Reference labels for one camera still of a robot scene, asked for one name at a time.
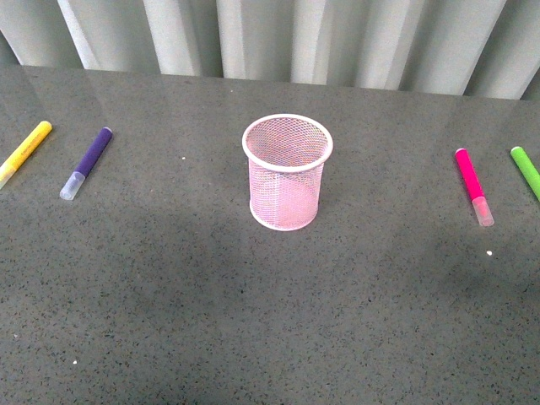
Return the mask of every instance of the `yellow marker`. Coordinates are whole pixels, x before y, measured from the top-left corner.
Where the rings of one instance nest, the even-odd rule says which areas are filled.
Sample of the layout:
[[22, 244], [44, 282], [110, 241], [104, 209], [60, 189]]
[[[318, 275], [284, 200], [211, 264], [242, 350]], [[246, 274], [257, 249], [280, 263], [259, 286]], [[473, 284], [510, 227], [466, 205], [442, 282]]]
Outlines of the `yellow marker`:
[[52, 125], [48, 121], [42, 121], [34, 131], [19, 145], [18, 148], [8, 157], [8, 160], [0, 166], [0, 190], [8, 182], [11, 176], [19, 169], [25, 160], [34, 152], [41, 141], [52, 130]]

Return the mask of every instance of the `gray speckled countertop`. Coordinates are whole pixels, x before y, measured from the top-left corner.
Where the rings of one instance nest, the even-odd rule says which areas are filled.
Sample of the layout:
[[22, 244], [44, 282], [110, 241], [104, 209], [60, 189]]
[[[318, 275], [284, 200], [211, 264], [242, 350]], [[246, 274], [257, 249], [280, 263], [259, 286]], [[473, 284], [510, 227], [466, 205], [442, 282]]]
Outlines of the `gray speckled countertop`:
[[[251, 216], [240, 146], [279, 112], [335, 143], [289, 233]], [[0, 160], [41, 120], [0, 191], [1, 404], [540, 402], [540, 204], [509, 155], [540, 164], [540, 102], [0, 69]]]

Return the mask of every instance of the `purple marker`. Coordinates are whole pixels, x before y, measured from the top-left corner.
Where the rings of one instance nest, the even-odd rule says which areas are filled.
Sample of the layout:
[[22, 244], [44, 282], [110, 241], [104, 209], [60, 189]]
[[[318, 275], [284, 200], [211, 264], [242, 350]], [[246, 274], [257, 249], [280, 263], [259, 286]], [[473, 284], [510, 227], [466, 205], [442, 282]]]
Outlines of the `purple marker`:
[[71, 174], [71, 177], [69, 177], [64, 188], [60, 191], [60, 198], [64, 200], [73, 200], [75, 198], [75, 194], [77, 194], [83, 181], [88, 177], [95, 162], [98, 161], [111, 138], [112, 131], [110, 128], [104, 127], [86, 151], [86, 154]]

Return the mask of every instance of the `curtain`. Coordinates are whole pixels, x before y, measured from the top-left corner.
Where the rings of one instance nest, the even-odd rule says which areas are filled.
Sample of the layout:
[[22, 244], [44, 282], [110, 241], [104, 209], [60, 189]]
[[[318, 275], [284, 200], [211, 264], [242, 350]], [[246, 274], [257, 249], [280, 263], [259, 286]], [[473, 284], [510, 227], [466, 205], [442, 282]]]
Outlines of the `curtain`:
[[538, 0], [0, 0], [0, 66], [540, 99]]

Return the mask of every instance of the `pen holder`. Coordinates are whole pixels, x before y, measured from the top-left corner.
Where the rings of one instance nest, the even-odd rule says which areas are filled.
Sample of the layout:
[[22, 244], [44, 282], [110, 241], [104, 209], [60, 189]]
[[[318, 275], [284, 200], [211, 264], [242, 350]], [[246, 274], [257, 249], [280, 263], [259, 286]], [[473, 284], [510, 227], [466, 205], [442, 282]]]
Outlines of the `pen holder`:
[[249, 158], [250, 210], [273, 230], [297, 230], [317, 214], [332, 137], [305, 116], [277, 114], [253, 122], [242, 147]]

